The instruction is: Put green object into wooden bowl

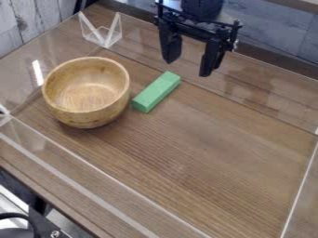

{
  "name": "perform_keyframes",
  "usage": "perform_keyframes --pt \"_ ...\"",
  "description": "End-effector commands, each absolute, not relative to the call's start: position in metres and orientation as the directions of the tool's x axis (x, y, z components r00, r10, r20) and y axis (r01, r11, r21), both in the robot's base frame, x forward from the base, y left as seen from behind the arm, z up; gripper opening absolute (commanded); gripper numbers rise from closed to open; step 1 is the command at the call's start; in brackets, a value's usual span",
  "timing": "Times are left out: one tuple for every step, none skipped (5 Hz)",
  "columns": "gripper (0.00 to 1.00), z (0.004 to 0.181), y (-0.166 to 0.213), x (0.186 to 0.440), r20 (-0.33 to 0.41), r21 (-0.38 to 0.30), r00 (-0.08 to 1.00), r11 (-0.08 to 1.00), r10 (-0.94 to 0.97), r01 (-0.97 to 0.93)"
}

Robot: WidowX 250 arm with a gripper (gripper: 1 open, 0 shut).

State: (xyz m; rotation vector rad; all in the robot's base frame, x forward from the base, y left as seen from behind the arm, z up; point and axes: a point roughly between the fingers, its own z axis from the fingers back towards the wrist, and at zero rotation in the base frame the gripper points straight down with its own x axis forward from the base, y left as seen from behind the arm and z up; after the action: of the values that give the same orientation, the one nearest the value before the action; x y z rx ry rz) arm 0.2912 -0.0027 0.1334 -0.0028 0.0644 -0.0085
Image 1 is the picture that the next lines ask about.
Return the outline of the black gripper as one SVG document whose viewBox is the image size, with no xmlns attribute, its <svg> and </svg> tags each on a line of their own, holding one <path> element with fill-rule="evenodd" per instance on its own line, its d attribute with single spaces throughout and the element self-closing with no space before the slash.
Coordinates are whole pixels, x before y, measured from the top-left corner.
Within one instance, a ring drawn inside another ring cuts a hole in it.
<svg viewBox="0 0 318 238">
<path fill-rule="evenodd" d="M 200 77 L 210 76 L 220 67 L 222 43 L 228 51 L 238 47 L 242 22 L 223 12 L 223 4 L 224 0 L 155 0 L 162 56 L 167 64 L 182 55 L 183 38 L 178 31 L 202 41 L 216 38 L 206 42 Z"/>
</svg>

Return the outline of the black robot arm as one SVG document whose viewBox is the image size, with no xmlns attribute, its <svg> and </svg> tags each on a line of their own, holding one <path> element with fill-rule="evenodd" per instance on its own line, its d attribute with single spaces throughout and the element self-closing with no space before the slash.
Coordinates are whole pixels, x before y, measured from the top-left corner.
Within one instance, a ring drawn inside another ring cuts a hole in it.
<svg viewBox="0 0 318 238">
<path fill-rule="evenodd" d="M 162 57 L 171 64 L 182 56 L 183 36 L 204 42 L 199 76 L 207 77 L 220 67 L 227 51 L 238 48 L 239 19 L 222 15 L 224 0 L 155 0 Z"/>
</svg>

